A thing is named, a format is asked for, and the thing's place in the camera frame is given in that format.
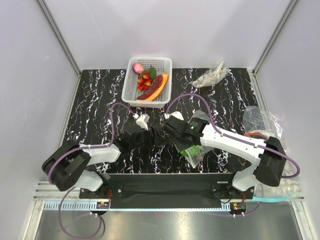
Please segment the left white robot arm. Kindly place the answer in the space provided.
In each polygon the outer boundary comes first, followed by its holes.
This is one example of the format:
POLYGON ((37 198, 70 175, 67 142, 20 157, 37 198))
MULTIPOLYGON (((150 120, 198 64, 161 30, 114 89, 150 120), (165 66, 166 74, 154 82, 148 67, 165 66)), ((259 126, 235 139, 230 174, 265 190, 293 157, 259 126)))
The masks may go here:
POLYGON ((142 129, 134 124, 116 137, 110 146, 85 145, 68 140, 42 164, 41 169, 61 192, 84 187, 95 197, 103 198, 108 193, 108 186, 100 174, 88 171, 88 166, 114 163, 137 148, 158 147, 165 142, 166 134, 161 125, 142 129))

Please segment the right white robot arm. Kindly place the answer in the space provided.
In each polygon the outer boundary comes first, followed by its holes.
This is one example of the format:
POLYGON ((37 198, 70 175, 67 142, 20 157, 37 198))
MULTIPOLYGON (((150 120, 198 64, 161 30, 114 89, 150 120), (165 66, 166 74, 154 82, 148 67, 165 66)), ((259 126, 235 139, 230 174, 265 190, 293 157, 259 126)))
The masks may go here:
POLYGON ((180 150, 204 146, 226 151, 250 162, 251 165, 237 171, 227 185, 230 197, 239 198, 246 190, 258 184, 269 187, 280 185, 286 155, 277 138, 263 140, 246 137, 213 126, 208 120, 199 117, 193 117, 187 122, 167 114, 165 119, 164 131, 178 144, 180 150))

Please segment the green lettuce head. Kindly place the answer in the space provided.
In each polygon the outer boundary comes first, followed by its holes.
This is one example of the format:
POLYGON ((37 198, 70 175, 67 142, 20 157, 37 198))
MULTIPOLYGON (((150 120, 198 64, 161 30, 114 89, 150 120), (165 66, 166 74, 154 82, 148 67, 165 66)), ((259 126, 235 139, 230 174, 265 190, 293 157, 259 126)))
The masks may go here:
POLYGON ((184 157, 193 158, 197 156, 199 152, 200 152, 200 147, 197 145, 194 145, 187 148, 186 150, 181 151, 180 154, 184 157))

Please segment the zip bag with white slices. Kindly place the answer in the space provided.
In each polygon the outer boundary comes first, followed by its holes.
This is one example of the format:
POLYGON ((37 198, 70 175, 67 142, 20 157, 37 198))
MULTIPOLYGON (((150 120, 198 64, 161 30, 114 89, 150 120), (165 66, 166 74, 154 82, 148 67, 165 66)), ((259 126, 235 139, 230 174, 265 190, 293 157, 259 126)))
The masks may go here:
MULTIPOLYGON (((197 110, 192 115, 192 118, 200 118, 202 120, 209 121, 210 118, 207 114, 201 110, 197 110)), ((192 168, 196 168, 197 165, 203 160, 205 154, 212 151, 214 148, 203 145, 193 145, 186 150, 180 151, 179 153, 186 158, 192 168)))

